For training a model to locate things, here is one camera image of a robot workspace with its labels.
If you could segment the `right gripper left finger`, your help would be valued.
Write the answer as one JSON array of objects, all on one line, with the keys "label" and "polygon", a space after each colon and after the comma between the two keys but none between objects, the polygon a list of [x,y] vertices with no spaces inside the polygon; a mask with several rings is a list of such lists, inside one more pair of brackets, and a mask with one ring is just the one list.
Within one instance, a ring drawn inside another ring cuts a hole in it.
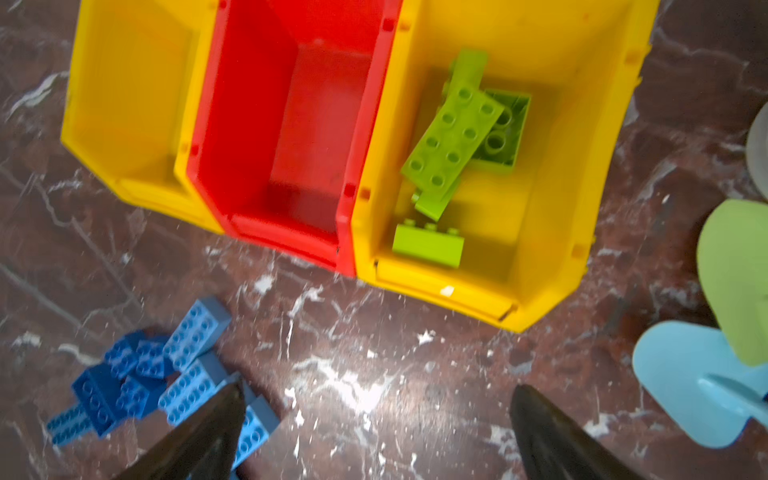
[{"label": "right gripper left finger", "polygon": [[118,479],[228,479],[245,419],[240,383],[225,385]]}]

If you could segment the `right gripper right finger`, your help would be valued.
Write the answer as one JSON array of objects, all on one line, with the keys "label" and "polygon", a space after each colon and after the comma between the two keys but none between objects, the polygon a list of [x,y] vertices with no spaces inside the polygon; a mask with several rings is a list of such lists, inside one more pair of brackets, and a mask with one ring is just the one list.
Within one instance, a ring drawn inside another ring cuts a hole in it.
[{"label": "right gripper right finger", "polygon": [[535,387],[518,385],[511,423],[529,479],[639,479]]}]

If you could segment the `small green lego brick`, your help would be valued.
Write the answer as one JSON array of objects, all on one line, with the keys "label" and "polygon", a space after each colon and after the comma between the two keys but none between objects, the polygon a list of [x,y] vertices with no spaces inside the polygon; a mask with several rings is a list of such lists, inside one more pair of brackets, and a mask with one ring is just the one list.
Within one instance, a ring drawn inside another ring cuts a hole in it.
[{"label": "small green lego brick", "polygon": [[465,239],[457,229],[439,231],[434,223],[418,225],[406,219],[396,227],[392,251],[446,267],[458,268],[461,263]]}]

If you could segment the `light blue lego plate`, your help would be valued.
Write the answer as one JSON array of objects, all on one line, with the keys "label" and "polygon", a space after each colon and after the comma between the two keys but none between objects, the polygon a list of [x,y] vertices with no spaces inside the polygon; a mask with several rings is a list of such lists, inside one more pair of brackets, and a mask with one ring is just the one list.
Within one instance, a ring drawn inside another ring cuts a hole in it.
[{"label": "light blue lego plate", "polygon": [[195,359],[159,397],[158,408],[176,427],[213,397],[227,380],[228,372],[215,351]]}]

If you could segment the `dark blue lego brick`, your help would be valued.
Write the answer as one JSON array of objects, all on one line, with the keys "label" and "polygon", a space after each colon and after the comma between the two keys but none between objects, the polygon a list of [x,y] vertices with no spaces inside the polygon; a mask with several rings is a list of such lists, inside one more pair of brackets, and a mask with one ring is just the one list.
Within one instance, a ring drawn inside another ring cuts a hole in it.
[{"label": "dark blue lego brick", "polygon": [[87,368],[71,388],[99,438],[104,438],[127,418],[125,408],[118,405],[121,381],[111,374],[109,364]]}]

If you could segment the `light blue lego top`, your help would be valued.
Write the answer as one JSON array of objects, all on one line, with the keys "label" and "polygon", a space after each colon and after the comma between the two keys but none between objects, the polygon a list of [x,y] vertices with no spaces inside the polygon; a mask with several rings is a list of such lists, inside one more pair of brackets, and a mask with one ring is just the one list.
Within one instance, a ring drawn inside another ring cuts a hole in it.
[{"label": "light blue lego top", "polygon": [[179,372],[210,350],[232,316],[215,296],[196,300],[163,347],[163,354]]}]

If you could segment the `light blue spatula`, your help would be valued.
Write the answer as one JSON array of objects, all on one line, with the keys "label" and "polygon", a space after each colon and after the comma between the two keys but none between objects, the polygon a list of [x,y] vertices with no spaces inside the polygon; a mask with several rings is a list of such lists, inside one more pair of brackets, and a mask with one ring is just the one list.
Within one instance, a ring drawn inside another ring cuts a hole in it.
[{"label": "light blue spatula", "polygon": [[697,444],[733,444],[751,420],[767,425],[767,366],[747,366],[715,328],[660,322],[638,339],[633,371],[643,388]]}]

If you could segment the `right yellow bin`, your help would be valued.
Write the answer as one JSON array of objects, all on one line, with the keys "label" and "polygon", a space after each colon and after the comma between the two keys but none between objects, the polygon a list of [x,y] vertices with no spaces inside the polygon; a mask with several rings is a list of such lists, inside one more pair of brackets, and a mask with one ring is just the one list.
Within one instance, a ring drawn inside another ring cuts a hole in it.
[{"label": "right yellow bin", "polygon": [[[520,333],[575,291],[619,131],[650,49],[655,1],[406,1],[351,221],[358,277]],[[439,221],[460,265],[396,254],[417,220],[401,168],[450,63],[489,56],[483,86],[531,97],[514,168],[469,166]]]}]

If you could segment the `yellow bin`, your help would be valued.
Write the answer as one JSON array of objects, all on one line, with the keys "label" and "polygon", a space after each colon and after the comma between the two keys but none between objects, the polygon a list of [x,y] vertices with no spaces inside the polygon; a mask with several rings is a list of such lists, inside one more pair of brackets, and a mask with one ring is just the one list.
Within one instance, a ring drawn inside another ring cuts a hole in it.
[{"label": "yellow bin", "polygon": [[[406,1],[351,221],[358,277],[520,333],[575,291],[619,131],[650,49],[655,1]],[[396,254],[417,220],[401,168],[450,63],[489,56],[483,86],[531,97],[514,168],[469,166],[439,221],[460,265]]]},{"label": "yellow bin", "polygon": [[222,233],[187,176],[222,1],[81,3],[63,145],[123,202]]}]

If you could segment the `green spatula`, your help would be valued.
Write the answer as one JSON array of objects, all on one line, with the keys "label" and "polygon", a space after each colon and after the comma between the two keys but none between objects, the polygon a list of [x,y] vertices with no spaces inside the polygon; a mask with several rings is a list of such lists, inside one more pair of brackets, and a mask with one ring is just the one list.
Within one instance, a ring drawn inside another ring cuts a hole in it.
[{"label": "green spatula", "polygon": [[729,199],[706,219],[697,270],[707,302],[735,355],[767,362],[767,205]]}]

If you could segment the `red bin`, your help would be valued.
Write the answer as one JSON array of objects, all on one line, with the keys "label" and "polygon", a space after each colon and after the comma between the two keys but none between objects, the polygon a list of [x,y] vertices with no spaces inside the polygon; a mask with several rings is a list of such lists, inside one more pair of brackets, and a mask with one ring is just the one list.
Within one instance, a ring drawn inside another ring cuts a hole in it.
[{"label": "red bin", "polygon": [[224,232],[347,277],[397,1],[223,1],[186,173]]}]

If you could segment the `left yellow bin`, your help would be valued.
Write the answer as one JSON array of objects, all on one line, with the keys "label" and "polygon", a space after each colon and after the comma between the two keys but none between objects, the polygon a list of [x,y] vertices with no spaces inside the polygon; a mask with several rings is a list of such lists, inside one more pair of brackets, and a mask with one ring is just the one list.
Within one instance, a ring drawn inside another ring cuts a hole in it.
[{"label": "left yellow bin", "polygon": [[187,176],[222,1],[81,3],[63,145],[123,202],[222,233]]}]

